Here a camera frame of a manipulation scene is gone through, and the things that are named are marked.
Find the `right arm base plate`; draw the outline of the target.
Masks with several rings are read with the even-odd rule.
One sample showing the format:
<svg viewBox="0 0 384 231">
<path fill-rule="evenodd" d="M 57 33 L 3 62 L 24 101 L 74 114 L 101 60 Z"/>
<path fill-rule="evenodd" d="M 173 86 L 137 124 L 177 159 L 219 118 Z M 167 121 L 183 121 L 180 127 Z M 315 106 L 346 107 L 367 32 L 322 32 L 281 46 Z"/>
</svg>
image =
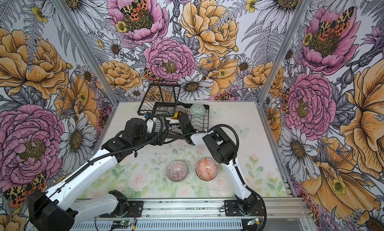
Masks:
<svg viewBox="0 0 384 231">
<path fill-rule="evenodd" d="M 227 217 L 262 217 L 267 214 L 262 202 L 248 207 L 238 200 L 224 200 L 224 207 L 221 211 L 224 211 Z"/>
</svg>

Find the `red orange patterned bowl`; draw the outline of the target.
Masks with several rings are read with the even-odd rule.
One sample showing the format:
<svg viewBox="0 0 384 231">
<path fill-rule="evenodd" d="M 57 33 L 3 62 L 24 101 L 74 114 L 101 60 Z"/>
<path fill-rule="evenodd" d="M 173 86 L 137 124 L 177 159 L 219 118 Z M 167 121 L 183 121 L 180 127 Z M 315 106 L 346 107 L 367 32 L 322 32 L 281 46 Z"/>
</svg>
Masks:
<svg viewBox="0 0 384 231">
<path fill-rule="evenodd" d="M 202 158 L 196 165 L 196 174 L 203 181 L 212 181 L 218 174 L 218 166 L 211 158 Z"/>
</svg>

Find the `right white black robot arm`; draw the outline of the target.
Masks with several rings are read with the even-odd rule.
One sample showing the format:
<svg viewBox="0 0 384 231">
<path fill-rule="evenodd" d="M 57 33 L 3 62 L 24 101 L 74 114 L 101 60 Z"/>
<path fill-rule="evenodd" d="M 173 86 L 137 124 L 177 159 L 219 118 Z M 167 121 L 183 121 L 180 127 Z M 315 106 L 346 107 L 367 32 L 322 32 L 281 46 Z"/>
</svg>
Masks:
<svg viewBox="0 0 384 231">
<path fill-rule="evenodd" d="M 199 131 L 192 125 L 187 114 L 178 116 L 180 128 L 188 144 L 205 145 L 213 159 L 224 166 L 234 186 L 239 210 L 243 215 L 250 215 L 253 208 L 262 202 L 259 194 L 246 182 L 238 164 L 240 139 L 236 131 L 227 124 L 217 124 L 210 129 Z"/>
</svg>

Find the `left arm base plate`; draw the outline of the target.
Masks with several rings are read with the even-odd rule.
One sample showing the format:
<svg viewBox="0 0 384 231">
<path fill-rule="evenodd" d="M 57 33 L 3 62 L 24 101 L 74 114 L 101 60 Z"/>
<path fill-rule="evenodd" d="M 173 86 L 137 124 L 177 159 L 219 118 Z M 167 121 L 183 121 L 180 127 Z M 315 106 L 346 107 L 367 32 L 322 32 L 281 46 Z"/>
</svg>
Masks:
<svg viewBox="0 0 384 231">
<path fill-rule="evenodd" d="M 140 218 L 143 206 L 143 201 L 128 200 L 124 204 L 118 204 L 112 213 L 100 215 L 100 218 Z"/>
</svg>

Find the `yellow bowl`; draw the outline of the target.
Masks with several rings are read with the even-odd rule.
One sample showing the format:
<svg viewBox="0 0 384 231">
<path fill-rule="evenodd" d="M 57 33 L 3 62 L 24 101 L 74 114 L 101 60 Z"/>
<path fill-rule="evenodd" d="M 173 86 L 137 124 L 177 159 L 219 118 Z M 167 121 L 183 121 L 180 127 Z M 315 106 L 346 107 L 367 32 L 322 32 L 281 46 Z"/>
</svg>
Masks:
<svg viewBox="0 0 384 231">
<path fill-rule="evenodd" d="M 175 112 L 174 116 L 171 117 L 171 120 L 178 120 L 179 119 L 179 116 L 180 116 L 180 112 Z"/>
</svg>

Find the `pink striped bowl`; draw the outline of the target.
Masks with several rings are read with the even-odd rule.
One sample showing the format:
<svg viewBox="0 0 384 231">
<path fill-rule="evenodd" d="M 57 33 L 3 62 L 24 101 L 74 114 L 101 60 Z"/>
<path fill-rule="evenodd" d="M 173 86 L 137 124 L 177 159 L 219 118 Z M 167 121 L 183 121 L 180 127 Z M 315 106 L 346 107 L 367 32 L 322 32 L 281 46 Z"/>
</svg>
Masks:
<svg viewBox="0 0 384 231">
<path fill-rule="evenodd" d="M 178 183 L 188 175 L 188 166 L 180 160 L 171 162 L 167 167 L 167 177 L 170 181 Z"/>
</svg>

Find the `green patterned bowl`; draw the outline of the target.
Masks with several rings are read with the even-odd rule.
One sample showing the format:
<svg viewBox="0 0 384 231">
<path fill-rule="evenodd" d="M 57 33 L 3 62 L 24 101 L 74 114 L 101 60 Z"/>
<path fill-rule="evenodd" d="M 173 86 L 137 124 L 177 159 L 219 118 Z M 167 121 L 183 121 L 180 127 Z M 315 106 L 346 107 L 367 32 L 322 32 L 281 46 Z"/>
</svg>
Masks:
<svg viewBox="0 0 384 231">
<path fill-rule="evenodd" d="M 204 117 L 206 111 L 205 106 L 200 103 L 195 103 L 189 108 L 192 117 Z"/>
</svg>

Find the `brown dotted patterned bowl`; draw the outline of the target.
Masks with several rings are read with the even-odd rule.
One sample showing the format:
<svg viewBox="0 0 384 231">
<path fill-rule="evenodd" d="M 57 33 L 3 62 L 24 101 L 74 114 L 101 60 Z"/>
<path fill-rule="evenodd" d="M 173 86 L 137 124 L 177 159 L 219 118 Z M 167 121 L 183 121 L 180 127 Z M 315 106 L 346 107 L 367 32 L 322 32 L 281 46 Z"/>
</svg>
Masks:
<svg viewBox="0 0 384 231">
<path fill-rule="evenodd" d="M 188 111 L 184 106 L 178 105 L 177 107 L 175 107 L 175 113 L 187 114 Z"/>
</svg>

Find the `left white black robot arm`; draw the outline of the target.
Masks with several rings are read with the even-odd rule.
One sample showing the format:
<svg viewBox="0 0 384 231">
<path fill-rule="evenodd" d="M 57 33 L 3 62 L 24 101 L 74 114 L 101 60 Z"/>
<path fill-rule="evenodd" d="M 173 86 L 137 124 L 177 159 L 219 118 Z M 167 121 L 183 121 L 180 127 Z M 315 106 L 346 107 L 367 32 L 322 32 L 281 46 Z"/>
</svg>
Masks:
<svg viewBox="0 0 384 231">
<path fill-rule="evenodd" d="M 100 215 L 122 217 L 132 213 L 126 196 L 111 191 L 102 198 L 75 204 L 74 202 L 94 181 L 120 163 L 126 156 L 157 142 L 161 136 L 156 131 L 155 120 L 132 118 L 125 129 L 105 142 L 100 150 L 67 178 L 46 191 L 35 191 L 28 197 L 30 223 L 39 231 L 69 231 L 73 226 Z"/>
</svg>

